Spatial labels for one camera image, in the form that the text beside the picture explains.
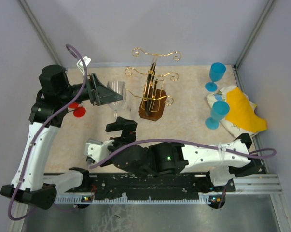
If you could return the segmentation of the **blue wine glass front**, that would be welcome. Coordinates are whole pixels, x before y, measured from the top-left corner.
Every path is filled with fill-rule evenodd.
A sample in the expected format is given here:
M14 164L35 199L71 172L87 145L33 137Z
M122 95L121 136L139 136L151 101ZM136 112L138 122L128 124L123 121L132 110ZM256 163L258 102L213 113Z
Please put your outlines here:
M219 127L219 121L224 119L230 111L230 106L225 101L216 101L210 111L210 117L206 119L205 125L211 130Z

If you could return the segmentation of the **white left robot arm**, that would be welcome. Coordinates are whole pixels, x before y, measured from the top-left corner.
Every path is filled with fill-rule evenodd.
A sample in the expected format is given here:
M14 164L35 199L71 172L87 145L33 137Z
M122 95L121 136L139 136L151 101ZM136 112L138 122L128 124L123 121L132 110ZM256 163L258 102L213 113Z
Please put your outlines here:
M85 192L91 186L89 171L76 167L48 183L43 181L50 148L68 107L86 100L100 106L123 97L103 85L95 73L87 75L84 84L71 85L60 65L44 67L39 81L42 88L31 108L28 140L21 163L12 182L2 186L0 193L13 201L47 210L58 194L73 188Z

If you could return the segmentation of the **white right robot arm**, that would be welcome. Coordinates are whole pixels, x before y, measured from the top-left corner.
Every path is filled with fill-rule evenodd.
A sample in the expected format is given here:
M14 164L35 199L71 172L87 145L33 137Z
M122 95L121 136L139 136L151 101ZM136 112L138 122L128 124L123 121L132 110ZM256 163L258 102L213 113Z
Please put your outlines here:
M257 174L262 167L256 155L249 154L252 141L246 133L230 143L193 145L180 140L160 140L149 147L136 144L137 123L118 117L106 126L106 132L121 131L113 138L108 150L113 153L130 144L110 158L117 168L138 177L163 177L179 175L208 168L206 184L211 191L218 191L234 177Z

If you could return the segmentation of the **clear wine glass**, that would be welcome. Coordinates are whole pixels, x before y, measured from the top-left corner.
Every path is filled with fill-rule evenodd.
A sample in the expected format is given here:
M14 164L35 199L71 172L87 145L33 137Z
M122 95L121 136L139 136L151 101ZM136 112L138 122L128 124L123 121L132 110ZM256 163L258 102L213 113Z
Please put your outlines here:
M132 105L133 105L133 97L127 96L125 103L123 105L123 111L125 112L131 112L132 111Z
M116 101L109 103L108 106L113 110L114 120L118 117L118 112L126 102L126 89L124 81L108 81L107 87L116 93Z

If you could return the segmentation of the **blue wine glass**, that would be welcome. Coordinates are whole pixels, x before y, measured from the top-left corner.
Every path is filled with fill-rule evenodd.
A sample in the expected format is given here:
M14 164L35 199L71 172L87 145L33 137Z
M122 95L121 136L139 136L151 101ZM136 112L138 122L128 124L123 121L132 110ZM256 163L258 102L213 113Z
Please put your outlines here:
M210 111L210 117L206 119L205 125L211 130L219 127L219 121L224 119L230 111L230 106L225 101L216 101Z
M216 62L211 65L209 71L210 82L206 83L207 91L214 92L218 89L216 82L220 81L226 72L226 66L223 63Z

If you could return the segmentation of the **red plastic wine glass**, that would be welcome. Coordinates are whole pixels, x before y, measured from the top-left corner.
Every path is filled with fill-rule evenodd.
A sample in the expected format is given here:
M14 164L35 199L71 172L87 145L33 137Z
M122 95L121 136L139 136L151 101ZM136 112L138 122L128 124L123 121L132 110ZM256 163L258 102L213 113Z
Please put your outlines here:
M84 108L84 103L72 103L69 108L69 113L72 112L76 118L81 118L86 114L86 109Z

